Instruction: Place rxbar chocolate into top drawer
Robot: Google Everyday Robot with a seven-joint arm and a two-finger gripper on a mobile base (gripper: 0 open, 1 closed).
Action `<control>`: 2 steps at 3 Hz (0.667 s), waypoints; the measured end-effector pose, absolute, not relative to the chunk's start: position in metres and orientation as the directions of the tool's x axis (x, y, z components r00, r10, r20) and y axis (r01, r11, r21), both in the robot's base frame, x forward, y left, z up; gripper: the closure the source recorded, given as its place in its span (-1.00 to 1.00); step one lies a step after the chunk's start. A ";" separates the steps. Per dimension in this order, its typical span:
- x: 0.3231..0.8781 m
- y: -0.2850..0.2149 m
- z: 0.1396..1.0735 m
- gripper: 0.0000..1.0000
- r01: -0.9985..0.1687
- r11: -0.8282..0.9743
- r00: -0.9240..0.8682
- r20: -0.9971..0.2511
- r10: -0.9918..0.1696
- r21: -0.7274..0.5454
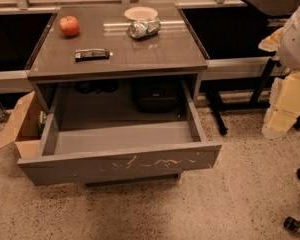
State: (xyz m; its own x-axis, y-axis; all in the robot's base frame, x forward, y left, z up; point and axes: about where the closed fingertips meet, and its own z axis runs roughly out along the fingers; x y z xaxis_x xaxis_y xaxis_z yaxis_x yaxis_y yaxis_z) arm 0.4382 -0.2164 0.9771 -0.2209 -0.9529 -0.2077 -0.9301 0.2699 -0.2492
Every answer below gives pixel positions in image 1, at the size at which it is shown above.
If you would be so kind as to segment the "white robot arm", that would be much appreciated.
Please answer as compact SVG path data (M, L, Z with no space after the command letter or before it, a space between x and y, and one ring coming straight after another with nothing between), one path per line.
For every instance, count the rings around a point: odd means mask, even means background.
M300 117L300 6L283 27L263 39L258 48L275 52L279 62L291 72L276 78L271 87L262 134L269 139L284 136Z

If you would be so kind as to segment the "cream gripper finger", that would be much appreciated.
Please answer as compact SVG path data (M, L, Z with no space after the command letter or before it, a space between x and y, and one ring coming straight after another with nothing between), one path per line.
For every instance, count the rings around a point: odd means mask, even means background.
M262 39L258 45L258 48L266 52L277 52L280 43L281 32L282 28L279 28L265 39Z
M275 139L284 136L300 117L300 71L274 80L269 104L262 135Z

